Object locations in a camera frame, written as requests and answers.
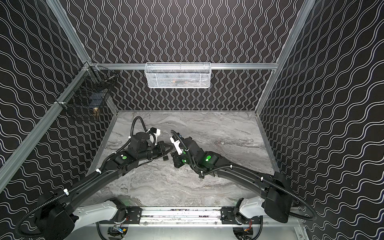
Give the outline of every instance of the black patterned wall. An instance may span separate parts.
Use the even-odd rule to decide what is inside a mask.
[[[384,1],[318,0],[261,113],[312,240],[384,239]]]
[[[213,70],[210,88],[149,88],[144,71],[117,71],[111,96],[118,109],[250,110],[256,108],[271,70]]]
[[[15,225],[36,207],[40,194],[62,190],[85,177],[112,120],[105,109],[97,122],[78,122],[63,111],[51,125],[0,194],[1,240],[21,239],[14,235]],[[29,222],[22,230],[38,232]]]
[[[0,1],[0,167],[82,66],[44,0]]]
[[[61,0],[93,62],[276,62],[303,0]]]

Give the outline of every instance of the white wire mesh basket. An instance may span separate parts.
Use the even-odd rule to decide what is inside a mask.
[[[209,88],[211,63],[146,63],[150,88]]]

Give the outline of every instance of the marble surface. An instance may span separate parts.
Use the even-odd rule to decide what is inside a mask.
[[[161,129],[159,141],[170,143],[173,129],[191,136],[205,151],[214,151],[247,168],[273,174],[253,112],[120,112],[98,166],[127,140],[134,117],[141,116],[147,128]],[[137,121],[135,133],[142,131]],[[253,192],[226,179],[198,175],[185,165],[179,169],[162,158],[134,169],[90,197],[96,204],[118,197],[126,205],[139,206],[233,206]]]

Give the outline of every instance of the black wire mesh basket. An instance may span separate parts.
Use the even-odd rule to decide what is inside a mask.
[[[98,121],[117,77],[117,73],[112,70],[92,66],[60,105],[75,120]]]

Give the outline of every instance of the mesh basket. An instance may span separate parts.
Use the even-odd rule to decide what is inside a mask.
[[[61,106],[75,120],[99,120],[116,79],[114,71],[91,67]]]
[[[211,63],[146,63],[150,88],[209,88]]]

